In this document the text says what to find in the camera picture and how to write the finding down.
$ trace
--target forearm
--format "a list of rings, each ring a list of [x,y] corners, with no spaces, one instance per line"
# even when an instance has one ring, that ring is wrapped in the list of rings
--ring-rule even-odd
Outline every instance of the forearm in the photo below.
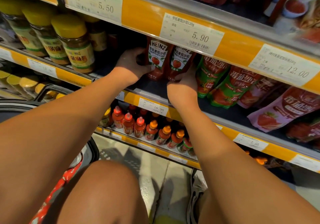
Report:
[[[0,216],[15,217],[10,210],[37,211],[111,102],[126,87],[117,80],[116,73],[110,73],[66,97],[0,124],[0,185],[5,193],[0,202],[8,207]]]
[[[198,106],[179,113],[210,194],[228,223],[315,223],[320,217],[306,200],[228,139]]]

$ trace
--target red bottle cap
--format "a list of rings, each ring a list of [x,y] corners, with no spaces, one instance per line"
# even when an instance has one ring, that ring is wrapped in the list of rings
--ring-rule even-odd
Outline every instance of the red bottle cap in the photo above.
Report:
[[[140,114],[147,114],[147,112],[148,112],[148,110],[146,110],[146,109],[140,109]]]
[[[133,105],[133,104],[130,104],[129,105],[129,109],[136,109],[137,108],[137,106],[135,106],[135,105]]]
[[[137,125],[143,125],[144,124],[144,119],[142,118],[142,117],[139,117],[138,119],[137,119]]]
[[[131,113],[126,113],[125,116],[124,116],[124,119],[128,122],[130,122],[132,120],[132,115]]]
[[[115,114],[120,114],[120,113],[121,113],[120,107],[119,107],[119,106],[116,106],[116,107],[114,108],[113,112],[114,112]]]

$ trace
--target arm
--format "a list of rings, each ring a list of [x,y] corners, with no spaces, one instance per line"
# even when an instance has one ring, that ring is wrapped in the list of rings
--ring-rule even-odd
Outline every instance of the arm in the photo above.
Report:
[[[107,76],[0,124],[0,223],[30,221],[117,94],[151,71],[136,63],[143,50],[127,50]]]
[[[188,130],[209,193],[228,223],[319,222],[320,213],[310,203],[257,164],[202,113],[194,69],[167,88]]]

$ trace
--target hand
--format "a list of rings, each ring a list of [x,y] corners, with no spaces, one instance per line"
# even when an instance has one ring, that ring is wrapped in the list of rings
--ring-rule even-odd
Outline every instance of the hand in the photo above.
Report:
[[[178,83],[169,82],[167,93],[170,103],[178,110],[192,110],[198,106],[196,66],[193,64],[186,73],[180,74],[182,80]]]
[[[134,48],[126,50],[118,59],[113,72],[121,76],[121,80],[127,82],[127,86],[132,85],[146,74],[155,69],[154,65],[138,65],[137,56],[145,51],[145,48]]]

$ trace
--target shoe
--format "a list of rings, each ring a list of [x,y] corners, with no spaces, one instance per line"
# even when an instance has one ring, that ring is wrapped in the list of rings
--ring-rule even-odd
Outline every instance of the shoe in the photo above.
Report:
[[[190,176],[190,189],[191,195],[189,200],[188,209],[186,212],[187,224],[197,224],[198,217],[195,214],[195,205],[198,199],[203,195],[204,191],[208,188],[202,171],[193,169]]]

